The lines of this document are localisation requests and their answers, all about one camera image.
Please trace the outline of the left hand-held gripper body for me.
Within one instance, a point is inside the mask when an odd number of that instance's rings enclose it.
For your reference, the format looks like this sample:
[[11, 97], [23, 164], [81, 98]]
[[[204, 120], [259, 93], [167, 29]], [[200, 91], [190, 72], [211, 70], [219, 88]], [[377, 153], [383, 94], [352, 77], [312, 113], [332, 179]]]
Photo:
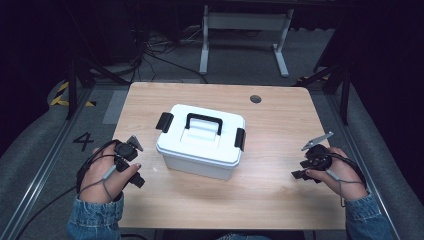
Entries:
[[115, 165], [118, 172], [123, 172], [129, 167], [129, 163], [138, 156], [138, 152], [142, 152], [138, 138], [132, 135], [126, 142], [118, 141], [116, 143], [115, 152]]

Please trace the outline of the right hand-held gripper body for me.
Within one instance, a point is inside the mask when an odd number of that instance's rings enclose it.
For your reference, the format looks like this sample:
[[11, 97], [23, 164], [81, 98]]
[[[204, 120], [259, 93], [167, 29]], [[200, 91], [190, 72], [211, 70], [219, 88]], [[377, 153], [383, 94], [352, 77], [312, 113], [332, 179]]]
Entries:
[[330, 156], [328, 149], [321, 145], [321, 142], [333, 135], [334, 133], [329, 131], [322, 136], [313, 138], [305, 144], [302, 148], [302, 151], [306, 151], [305, 160], [300, 163], [304, 169], [310, 168], [325, 171], [331, 166], [332, 157]]

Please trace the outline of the person's right hand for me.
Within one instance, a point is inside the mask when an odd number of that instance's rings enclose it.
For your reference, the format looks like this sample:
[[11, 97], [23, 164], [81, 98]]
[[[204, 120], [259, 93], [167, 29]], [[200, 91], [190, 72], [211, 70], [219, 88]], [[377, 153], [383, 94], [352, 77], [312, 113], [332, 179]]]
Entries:
[[369, 195], [360, 177], [347, 163], [338, 158], [334, 158], [329, 171], [332, 172], [336, 178], [333, 178], [326, 171], [307, 170], [306, 174], [309, 177], [321, 180], [333, 192], [347, 201], [361, 199]]

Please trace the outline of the person's left hand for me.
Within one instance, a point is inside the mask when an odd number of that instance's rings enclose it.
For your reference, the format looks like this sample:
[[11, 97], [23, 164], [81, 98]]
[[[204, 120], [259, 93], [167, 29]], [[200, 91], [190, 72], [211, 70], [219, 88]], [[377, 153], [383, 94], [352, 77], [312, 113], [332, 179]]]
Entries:
[[81, 183], [78, 194], [81, 201], [96, 204], [113, 202], [141, 168], [140, 163], [135, 163], [123, 172], [112, 170], [114, 148], [114, 145], [110, 145], [96, 155], [96, 161], [87, 170]]

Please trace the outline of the white lidded storage box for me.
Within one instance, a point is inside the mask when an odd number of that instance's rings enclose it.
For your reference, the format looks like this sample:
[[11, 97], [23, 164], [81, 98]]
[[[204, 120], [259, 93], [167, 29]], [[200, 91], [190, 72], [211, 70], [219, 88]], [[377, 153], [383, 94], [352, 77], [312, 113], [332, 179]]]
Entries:
[[156, 128], [156, 149], [174, 170], [228, 180], [244, 151], [245, 119], [237, 114], [176, 104]]

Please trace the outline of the black tripod stand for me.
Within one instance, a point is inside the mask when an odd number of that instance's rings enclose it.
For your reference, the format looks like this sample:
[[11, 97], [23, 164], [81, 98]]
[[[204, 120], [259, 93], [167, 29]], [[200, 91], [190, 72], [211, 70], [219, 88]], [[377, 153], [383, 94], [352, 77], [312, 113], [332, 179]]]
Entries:
[[351, 74], [349, 66], [334, 65], [324, 68], [310, 77], [301, 77], [295, 84], [295, 87], [306, 87], [313, 82], [327, 77], [326, 83], [322, 87], [322, 91], [327, 95], [334, 95], [338, 88], [341, 88], [341, 98], [339, 106], [339, 114], [344, 125], [348, 124], [348, 102], [350, 95]]
[[68, 82], [68, 91], [69, 91], [69, 105], [68, 105], [68, 114], [66, 119], [70, 120], [73, 115], [76, 113], [78, 108], [77, 105], [77, 81], [80, 81], [81, 85], [84, 88], [92, 88], [95, 85], [94, 74], [90, 72], [91, 69], [94, 69], [101, 75], [106, 78], [111, 79], [113, 82], [128, 86], [130, 82], [122, 79], [118, 75], [107, 70], [102, 65], [94, 63], [91, 60], [82, 57], [72, 57], [68, 67], [68, 76], [66, 78]]

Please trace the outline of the person's denim lap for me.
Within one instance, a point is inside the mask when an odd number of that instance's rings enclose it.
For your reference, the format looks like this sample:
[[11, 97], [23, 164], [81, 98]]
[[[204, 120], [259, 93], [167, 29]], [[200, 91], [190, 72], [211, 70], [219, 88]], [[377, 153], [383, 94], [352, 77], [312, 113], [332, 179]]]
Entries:
[[228, 233], [218, 237], [216, 240], [271, 240], [271, 239], [261, 235]]

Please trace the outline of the white metal desk frame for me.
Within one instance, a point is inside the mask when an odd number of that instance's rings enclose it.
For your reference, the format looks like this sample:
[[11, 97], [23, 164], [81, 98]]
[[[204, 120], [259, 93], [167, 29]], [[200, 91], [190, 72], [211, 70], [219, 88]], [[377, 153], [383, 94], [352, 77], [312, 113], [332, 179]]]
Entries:
[[282, 49], [289, 31], [294, 10], [289, 9], [283, 14], [253, 14], [253, 13], [221, 13], [211, 12], [209, 6], [204, 6], [202, 20], [202, 49], [200, 55], [199, 73], [206, 74], [209, 59], [209, 30], [255, 30], [255, 31], [279, 31], [280, 37], [272, 50], [280, 71], [285, 78], [289, 71], [285, 63]]

